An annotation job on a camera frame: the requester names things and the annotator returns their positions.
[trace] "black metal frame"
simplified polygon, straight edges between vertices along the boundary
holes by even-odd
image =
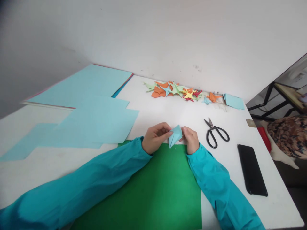
[[[249,111],[251,110],[254,110],[254,109],[258,109],[260,107],[263,107],[265,106],[268,101],[269,101],[269,98],[270,98],[270,95],[271,95],[271,92],[272,92],[272,89],[276,89],[277,92],[282,95],[282,97],[285,99],[284,102],[280,103],[279,105],[275,106],[273,109],[267,111],[265,114],[259,116],[259,115],[254,115],[254,114],[251,114],[251,117],[252,118],[256,118],[256,119],[261,119],[261,120],[265,120],[265,121],[275,121],[276,119],[275,118],[268,118],[267,116],[269,116],[270,114],[272,114],[273,112],[279,110],[280,108],[284,107],[285,105],[287,104],[290,104],[293,106],[293,108],[289,109],[288,112],[284,115],[284,117],[287,117],[289,116],[293,111],[298,111],[299,114],[303,114],[302,111],[291,101],[287,98],[286,95],[283,94],[283,92],[275,86],[275,83],[277,82],[272,82],[271,84],[269,84],[269,88],[268,88],[268,91],[266,92],[266,95],[265,95],[265,99],[264,99],[264,102],[259,104],[259,105],[255,105],[253,107],[250,107],[248,108]],[[290,88],[293,88],[295,90],[297,90],[298,88],[295,88],[295,87],[292,87],[292,86],[287,86],[287,87],[290,87]]]

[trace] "white wall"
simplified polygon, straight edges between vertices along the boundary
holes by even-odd
[[[307,52],[306,9],[305,0],[12,2],[0,21],[0,116],[90,62],[248,102]]]

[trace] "floral fabric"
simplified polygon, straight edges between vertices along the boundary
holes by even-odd
[[[278,119],[268,124],[268,133],[285,154],[307,159],[307,115]]]

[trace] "hand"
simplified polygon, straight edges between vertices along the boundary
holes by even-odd
[[[191,130],[189,127],[186,127],[186,126],[182,127],[181,129],[182,129],[183,135],[179,141],[181,142],[184,139],[187,140],[188,155],[191,155],[199,149],[199,141],[198,141],[197,132],[195,132],[194,130]]]
[[[148,128],[142,141],[144,151],[149,155],[157,151],[161,144],[173,134],[170,130],[171,127],[166,122]]]

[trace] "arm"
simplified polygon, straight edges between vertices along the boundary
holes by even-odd
[[[144,139],[100,154],[76,171],[38,186],[0,210],[0,230],[60,229],[121,188],[172,134],[166,123]]]
[[[232,182],[227,169],[199,144],[195,131],[183,130],[188,140],[189,165],[199,187],[216,210],[221,228],[264,230],[257,213]]]

